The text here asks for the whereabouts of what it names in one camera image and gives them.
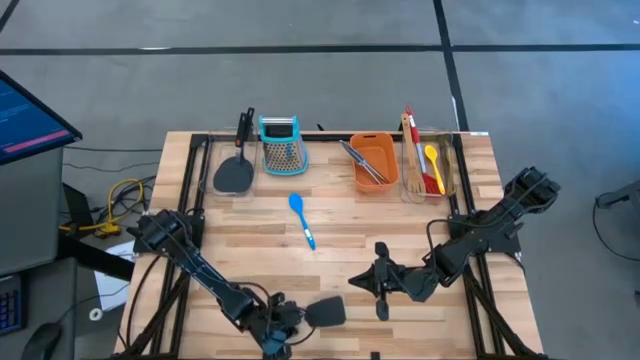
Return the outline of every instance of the computer monitor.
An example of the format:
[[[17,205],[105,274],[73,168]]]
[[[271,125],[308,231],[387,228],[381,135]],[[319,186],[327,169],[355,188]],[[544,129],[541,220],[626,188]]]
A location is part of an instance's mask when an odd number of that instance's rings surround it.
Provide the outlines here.
[[[82,139],[82,134],[0,70],[0,165]]]

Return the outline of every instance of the orange basket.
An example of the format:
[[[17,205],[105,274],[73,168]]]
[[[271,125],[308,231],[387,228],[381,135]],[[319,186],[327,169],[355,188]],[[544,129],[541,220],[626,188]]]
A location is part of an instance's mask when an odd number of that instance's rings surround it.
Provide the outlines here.
[[[355,134],[349,141],[358,150],[369,165],[378,170],[389,180],[388,184],[378,184],[360,165],[353,162],[353,174],[356,189],[365,193],[387,191],[398,182],[398,163],[393,138],[384,132],[368,132]]]

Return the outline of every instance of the computer mouse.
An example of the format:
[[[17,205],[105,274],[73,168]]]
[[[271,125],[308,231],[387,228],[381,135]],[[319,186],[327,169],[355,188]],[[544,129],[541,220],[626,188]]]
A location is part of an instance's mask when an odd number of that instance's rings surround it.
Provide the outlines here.
[[[61,334],[62,325],[58,323],[40,325],[24,346],[21,360],[49,360]]]

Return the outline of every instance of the gray floor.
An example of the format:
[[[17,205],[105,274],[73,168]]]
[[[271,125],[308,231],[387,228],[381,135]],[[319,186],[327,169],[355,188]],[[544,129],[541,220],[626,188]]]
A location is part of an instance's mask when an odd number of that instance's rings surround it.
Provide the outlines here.
[[[445,0],[444,8],[454,45],[640,43],[640,3],[632,0]],[[438,42],[432,3],[422,0],[21,0],[0,34],[0,48]],[[563,186],[521,236],[546,352],[637,359],[639,264],[606,252],[591,207],[596,195],[640,179],[640,52],[455,60],[469,125],[491,133],[503,180],[536,165]],[[456,128],[439,53],[4,56],[0,68],[77,126],[83,146],[161,147],[168,130],[232,126],[249,105],[297,114],[305,129],[393,130],[410,103],[423,125]],[[158,158],[65,151],[66,161],[103,168]],[[154,172],[65,168],[64,179],[99,205],[117,180]],[[598,222],[612,246],[640,257],[627,204],[599,212]],[[80,283],[78,298],[95,291],[91,274]],[[77,357],[108,355],[120,316],[82,322]]]

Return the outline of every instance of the box grater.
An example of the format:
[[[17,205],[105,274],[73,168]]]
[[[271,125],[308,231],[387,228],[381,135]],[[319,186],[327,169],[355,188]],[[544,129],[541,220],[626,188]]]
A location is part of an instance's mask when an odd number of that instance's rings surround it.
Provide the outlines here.
[[[264,169],[272,175],[297,175],[308,165],[298,126],[298,117],[274,118],[260,116],[260,137],[264,148]]]

